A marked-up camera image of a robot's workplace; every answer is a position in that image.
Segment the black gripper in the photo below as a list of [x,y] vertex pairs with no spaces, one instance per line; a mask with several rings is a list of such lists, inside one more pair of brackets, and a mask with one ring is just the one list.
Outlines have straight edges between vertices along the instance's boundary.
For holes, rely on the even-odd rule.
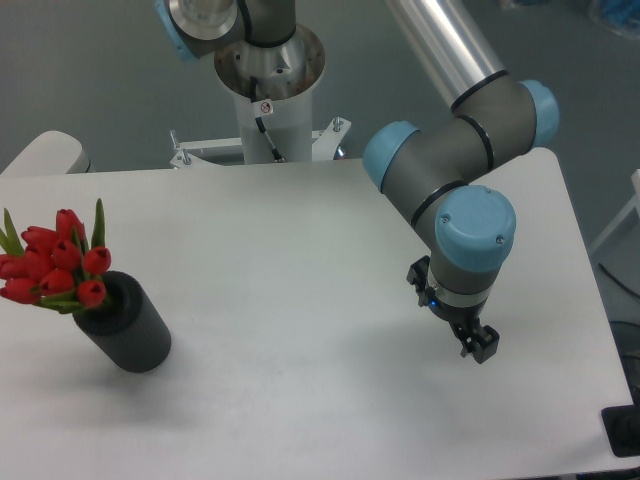
[[449,323],[454,337],[462,345],[462,357],[472,355],[478,364],[483,364],[497,352],[499,333],[479,320],[484,308],[484,292],[461,294],[447,289],[433,274],[428,255],[410,265],[406,279],[415,289],[418,305],[428,307],[435,316]]

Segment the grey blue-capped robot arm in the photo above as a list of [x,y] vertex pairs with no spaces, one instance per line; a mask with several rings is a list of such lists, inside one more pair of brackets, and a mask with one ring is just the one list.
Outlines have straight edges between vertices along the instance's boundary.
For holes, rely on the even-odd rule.
[[[423,133],[398,121],[368,142],[363,165],[429,254],[407,280],[419,302],[446,321],[464,355],[493,356],[498,333],[480,322],[508,257],[515,211],[479,179],[554,137],[559,108],[536,81],[518,82],[458,1],[392,1],[403,30],[452,119]],[[185,59],[211,56],[232,93],[248,164],[307,162],[310,94],[325,67],[317,36],[296,18],[292,1],[159,1],[156,12]]]

